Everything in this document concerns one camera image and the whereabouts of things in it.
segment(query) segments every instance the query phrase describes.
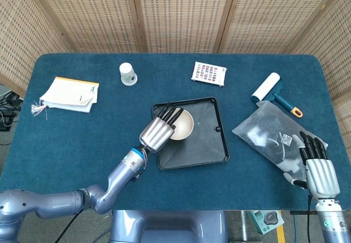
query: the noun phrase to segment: black tray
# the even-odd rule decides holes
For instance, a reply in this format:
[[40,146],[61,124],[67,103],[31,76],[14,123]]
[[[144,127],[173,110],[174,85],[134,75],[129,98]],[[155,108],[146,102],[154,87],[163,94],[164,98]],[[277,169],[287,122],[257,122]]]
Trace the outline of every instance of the black tray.
[[[184,140],[169,140],[158,152],[158,166],[162,170],[204,165],[229,160],[223,125],[215,98],[192,99],[172,102],[184,108],[194,119],[194,129]],[[152,107],[153,118],[166,103]]]

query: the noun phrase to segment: plastic bag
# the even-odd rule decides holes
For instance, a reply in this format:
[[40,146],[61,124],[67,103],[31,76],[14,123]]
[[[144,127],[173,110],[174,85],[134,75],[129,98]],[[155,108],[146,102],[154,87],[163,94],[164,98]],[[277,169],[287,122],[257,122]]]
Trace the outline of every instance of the plastic bag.
[[256,104],[258,110],[234,128],[233,133],[283,172],[293,178],[306,180],[299,153],[299,147],[304,144],[299,132],[303,131],[314,138],[317,136],[306,131],[271,102],[260,101]]

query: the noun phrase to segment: blue table surface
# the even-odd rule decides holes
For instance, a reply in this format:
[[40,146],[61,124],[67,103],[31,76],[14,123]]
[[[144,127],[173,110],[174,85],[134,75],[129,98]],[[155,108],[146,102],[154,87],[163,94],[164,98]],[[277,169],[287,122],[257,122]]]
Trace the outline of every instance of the blue table surface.
[[[225,86],[193,82],[195,61],[228,68]],[[129,62],[138,83],[124,86],[119,65]],[[81,54],[41,56],[33,70],[0,189],[63,193],[107,177],[151,121],[154,103],[216,97],[230,160],[162,171],[156,155],[135,183],[117,198],[124,210],[305,210],[308,191],[289,184],[282,172],[231,130],[256,110],[250,95],[271,73],[285,79],[281,94],[304,116],[290,115],[329,144],[344,209],[351,209],[350,163],[338,129],[320,63],[311,55],[269,54]],[[55,76],[99,82],[90,113],[48,109],[33,117]]]

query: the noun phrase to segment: tassel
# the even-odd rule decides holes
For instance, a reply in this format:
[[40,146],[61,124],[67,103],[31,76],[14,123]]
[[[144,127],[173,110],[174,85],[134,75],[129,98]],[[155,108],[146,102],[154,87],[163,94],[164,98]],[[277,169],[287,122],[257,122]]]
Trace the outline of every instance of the tassel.
[[38,105],[36,102],[35,105],[31,105],[31,112],[34,117],[37,116],[40,112],[42,112],[44,109],[46,110],[46,105]]

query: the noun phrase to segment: qr code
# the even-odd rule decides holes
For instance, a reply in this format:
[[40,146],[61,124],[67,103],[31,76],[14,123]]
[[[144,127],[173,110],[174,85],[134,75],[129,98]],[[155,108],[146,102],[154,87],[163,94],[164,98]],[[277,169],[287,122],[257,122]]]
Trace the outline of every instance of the qr code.
[[283,134],[283,137],[281,138],[280,142],[287,146],[290,146],[291,141],[292,141],[292,138],[289,135]]

